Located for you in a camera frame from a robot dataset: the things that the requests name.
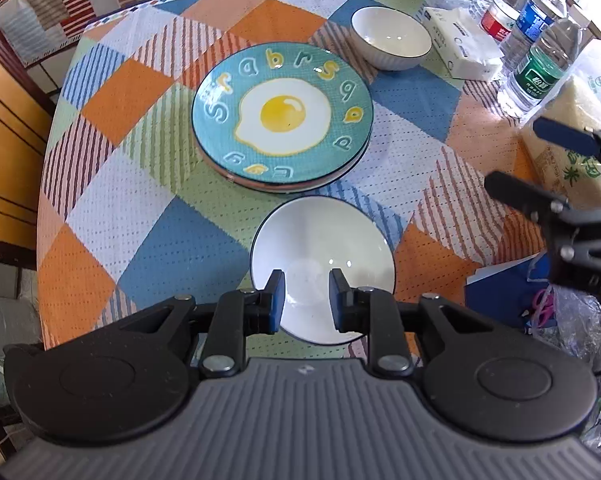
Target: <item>bolt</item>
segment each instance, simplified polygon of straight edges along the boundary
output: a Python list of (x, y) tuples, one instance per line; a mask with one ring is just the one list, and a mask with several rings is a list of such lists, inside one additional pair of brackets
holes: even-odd
[(409, 359), (402, 355), (383, 355), (378, 360), (378, 366), (380, 366), (386, 372), (404, 372), (411, 367)]
[(558, 200), (552, 200), (551, 204), (549, 204), (549, 208), (551, 209), (551, 211), (558, 214), (563, 212), (565, 206), (562, 202), (558, 202)]
[(573, 250), (573, 247), (571, 247), (571, 245), (563, 245), (560, 248), (560, 257), (565, 262), (571, 262), (571, 260), (573, 260), (574, 256), (575, 256), (575, 251)]
[(226, 355), (210, 355), (202, 362), (202, 367), (210, 372), (228, 372), (236, 362)]

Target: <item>stack of plates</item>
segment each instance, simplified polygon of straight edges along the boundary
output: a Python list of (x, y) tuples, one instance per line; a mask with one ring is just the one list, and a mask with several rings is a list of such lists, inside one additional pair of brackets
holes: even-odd
[(373, 105), (343, 59), (304, 43), (266, 43), (219, 63), (194, 98), (200, 151), (218, 173), (289, 193), (349, 171), (369, 144)]

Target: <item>wooden cabinet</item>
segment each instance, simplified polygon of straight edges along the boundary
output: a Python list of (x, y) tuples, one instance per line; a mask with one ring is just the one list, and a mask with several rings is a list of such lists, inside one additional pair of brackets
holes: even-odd
[(0, 260), (36, 264), (36, 217), (52, 117), (0, 64)]

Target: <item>plate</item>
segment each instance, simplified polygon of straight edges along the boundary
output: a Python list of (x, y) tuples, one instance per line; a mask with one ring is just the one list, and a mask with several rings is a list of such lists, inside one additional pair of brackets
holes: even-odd
[(329, 271), (336, 267), (351, 286), (394, 291), (394, 258), (387, 241), (374, 222), (341, 200), (291, 200), (265, 219), (254, 238), (252, 283), (263, 288), (273, 269), (285, 272), (280, 327), (304, 341), (333, 345), (360, 337), (356, 332), (341, 334), (333, 326)]
[(372, 121), (369, 89), (358, 73), (304, 43), (233, 54), (207, 74), (192, 105), (202, 151), (247, 186), (293, 187), (334, 174), (360, 153)]
[(327, 174), (324, 177), (317, 178), (315, 180), (309, 180), (308, 182), (301, 182), (299, 184), (267, 184), (266, 182), (258, 182), (255, 180), (249, 180), (247, 178), (241, 177), (234, 173), (229, 173), (229, 171), (225, 170), (224, 168), (221, 168), (220, 166), (218, 166), (218, 164), (216, 164), (213, 160), (211, 160), (205, 154), (205, 152), (202, 152), (202, 158), (214, 170), (218, 171), (218, 173), (220, 173), (226, 179), (230, 180), (231, 182), (235, 182), (236, 184), (239, 184), (240, 186), (244, 186), (244, 187), (248, 187), (250, 189), (255, 189), (258, 191), (264, 191), (264, 192), (268, 192), (268, 193), (281, 193), (281, 194), (301, 193), (304, 191), (316, 189), (321, 186), (326, 186), (330, 182), (338, 180), (341, 176), (344, 176), (351, 168), (353, 168), (356, 164), (358, 164), (358, 161), (362, 158), (362, 156), (367, 151), (368, 146), (369, 146), (369, 139), (367, 140), (365, 145), (360, 149), (360, 152), (358, 152), (356, 154), (356, 156), (352, 160), (347, 162), (347, 164), (345, 164), (342, 168), (339, 168), (338, 170), (334, 171), (333, 173)]

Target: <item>fried egg design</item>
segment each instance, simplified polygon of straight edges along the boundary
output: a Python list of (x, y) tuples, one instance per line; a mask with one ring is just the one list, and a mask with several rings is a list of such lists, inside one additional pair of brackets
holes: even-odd
[(240, 102), (236, 139), (264, 155), (304, 152), (325, 138), (331, 105), (318, 88), (293, 77), (270, 79)]

